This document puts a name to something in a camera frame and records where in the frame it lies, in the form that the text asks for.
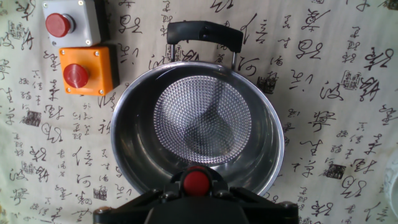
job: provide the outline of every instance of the emergency stop button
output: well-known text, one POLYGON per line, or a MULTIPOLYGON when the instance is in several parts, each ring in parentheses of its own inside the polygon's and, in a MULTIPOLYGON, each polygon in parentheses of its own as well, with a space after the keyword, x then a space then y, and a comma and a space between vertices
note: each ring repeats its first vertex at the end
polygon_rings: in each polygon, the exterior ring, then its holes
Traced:
POLYGON ((87 70, 78 64, 70 64, 63 71, 63 79, 74 88, 84 87, 88 82, 87 70))
POLYGON ((45 20, 47 31, 54 37, 65 37, 69 32, 73 31, 73 21, 68 17, 59 13, 47 16, 45 20))

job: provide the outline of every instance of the stainless steel pot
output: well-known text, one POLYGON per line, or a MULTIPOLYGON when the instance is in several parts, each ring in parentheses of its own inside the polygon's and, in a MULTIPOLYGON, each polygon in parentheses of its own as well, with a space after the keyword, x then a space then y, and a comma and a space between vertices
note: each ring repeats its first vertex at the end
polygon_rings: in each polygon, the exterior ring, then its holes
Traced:
MULTIPOLYGON (((210 22, 170 23, 172 61, 181 40, 227 46, 234 68, 243 34, 210 22)), ((203 164, 230 187, 264 195, 284 155, 282 126, 262 91, 232 69, 206 62, 172 62, 137 78, 115 107, 111 140, 122 173, 140 194, 203 164)))

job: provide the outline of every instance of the red knob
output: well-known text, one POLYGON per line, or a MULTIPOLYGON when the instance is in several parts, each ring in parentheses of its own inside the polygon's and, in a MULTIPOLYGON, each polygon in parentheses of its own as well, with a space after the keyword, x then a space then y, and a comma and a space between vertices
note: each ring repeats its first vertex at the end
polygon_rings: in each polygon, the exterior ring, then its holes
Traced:
POLYGON ((193 171, 184 178, 184 191, 190 196, 205 196, 210 189, 210 181, 206 174, 193 171))
POLYGON ((65 37, 70 30, 70 26, 69 20, 59 13, 53 13, 47 16, 45 20, 45 27, 54 37, 65 37))
POLYGON ((74 88, 81 88, 88 82, 88 72, 78 64, 70 64, 63 71, 63 79, 74 88))

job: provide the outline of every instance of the orange box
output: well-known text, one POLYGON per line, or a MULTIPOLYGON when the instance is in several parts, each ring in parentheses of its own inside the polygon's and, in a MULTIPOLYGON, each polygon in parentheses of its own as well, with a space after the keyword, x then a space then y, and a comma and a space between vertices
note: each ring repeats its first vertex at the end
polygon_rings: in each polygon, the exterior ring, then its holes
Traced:
POLYGON ((61 48, 59 54, 66 93, 104 96, 119 85, 114 46, 61 48))

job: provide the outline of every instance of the black handle grip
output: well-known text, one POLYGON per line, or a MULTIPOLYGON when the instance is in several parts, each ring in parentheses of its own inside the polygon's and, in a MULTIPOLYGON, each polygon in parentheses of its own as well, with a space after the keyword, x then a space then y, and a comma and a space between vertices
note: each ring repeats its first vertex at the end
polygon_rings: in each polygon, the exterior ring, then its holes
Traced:
POLYGON ((207 21, 171 22, 167 26, 167 43, 181 40, 202 40, 222 44, 232 52, 240 53, 243 33, 236 29, 207 21))

